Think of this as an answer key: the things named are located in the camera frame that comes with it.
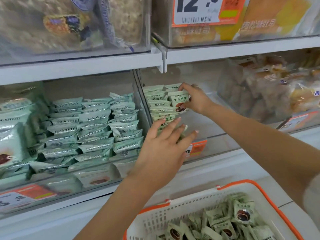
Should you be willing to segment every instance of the white plastic basket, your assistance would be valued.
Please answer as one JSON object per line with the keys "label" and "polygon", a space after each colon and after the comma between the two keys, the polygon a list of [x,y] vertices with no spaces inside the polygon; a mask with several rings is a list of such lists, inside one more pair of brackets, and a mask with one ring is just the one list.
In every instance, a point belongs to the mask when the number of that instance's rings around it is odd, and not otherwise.
{"label": "white plastic basket", "polygon": [[303,240],[298,230],[263,189],[255,181],[247,179],[143,209],[127,229],[123,240],[155,240],[156,235],[165,232],[168,222],[179,223],[180,219],[189,214],[202,212],[204,208],[210,210],[228,194],[236,192],[244,192],[250,196],[255,202],[256,210],[278,240]]}

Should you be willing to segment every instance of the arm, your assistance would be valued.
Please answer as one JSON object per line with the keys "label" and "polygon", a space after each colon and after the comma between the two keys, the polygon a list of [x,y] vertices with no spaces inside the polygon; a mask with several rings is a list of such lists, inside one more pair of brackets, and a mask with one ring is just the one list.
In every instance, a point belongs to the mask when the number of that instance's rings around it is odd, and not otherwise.
{"label": "arm", "polygon": [[185,107],[219,125],[303,208],[303,194],[320,173],[320,151],[292,136],[212,102],[196,85],[183,83],[191,101]]}
{"label": "arm", "polygon": [[157,136],[164,121],[154,122],[128,177],[74,240],[121,239],[152,195],[174,178],[185,159],[185,150],[197,132],[192,132],[177,144],[185,125],[175,129],[181,121],[177,118]]}

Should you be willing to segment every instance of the sleeve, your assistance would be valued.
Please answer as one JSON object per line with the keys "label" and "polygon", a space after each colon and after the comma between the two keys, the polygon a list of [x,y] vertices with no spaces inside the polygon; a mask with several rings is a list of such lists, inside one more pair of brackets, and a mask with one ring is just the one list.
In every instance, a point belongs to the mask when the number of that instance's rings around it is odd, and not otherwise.
{"label": "sleeve", "polygon": [[320,230],[320,174],[316,176],[303,195],[303,206]]}

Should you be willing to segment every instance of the hand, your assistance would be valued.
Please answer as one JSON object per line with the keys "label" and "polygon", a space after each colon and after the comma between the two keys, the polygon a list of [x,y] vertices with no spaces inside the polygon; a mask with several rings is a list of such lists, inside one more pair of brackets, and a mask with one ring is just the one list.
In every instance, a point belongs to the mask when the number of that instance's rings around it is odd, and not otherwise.
{"label": "hand", "polygon": [[202,115],[206,115],[206,112],[210,109],[214,102],[210,100],[210,98],[199,88],[196,84],[189,85],[183,82],[179,91],[186,90],[190,95],[190,102],[184,103],[180,105],[180,108],[189,108],[194,112]]}
{"label": "hand", "polygon": [[181,118],[176,118],[161,134],[157,136],[159,126],[166,120],[161,119],[153,123],[142,145],[138,160],[129,177],[136,177],[150,190],[156,192],[167,185],[177,174],[186,157],[186,149],[197,137],[193,131],[177,143],[185,125],[178,128]]}

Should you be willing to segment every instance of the large price number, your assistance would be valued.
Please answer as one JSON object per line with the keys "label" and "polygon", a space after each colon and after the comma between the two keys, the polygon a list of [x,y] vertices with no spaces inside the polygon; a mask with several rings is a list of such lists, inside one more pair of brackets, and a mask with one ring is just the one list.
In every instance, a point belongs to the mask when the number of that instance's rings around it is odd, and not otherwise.
{"label": "large price number", "polygon": [[[195,4],[198,2],[198,0],[190,0],[188,4],[183,8],[183,1],[184,0],[178,0],[177,5],[177,12],[198,12],[198,6],[195,6]],[[212,3],[218,2],[218,0],[211,0]]]}

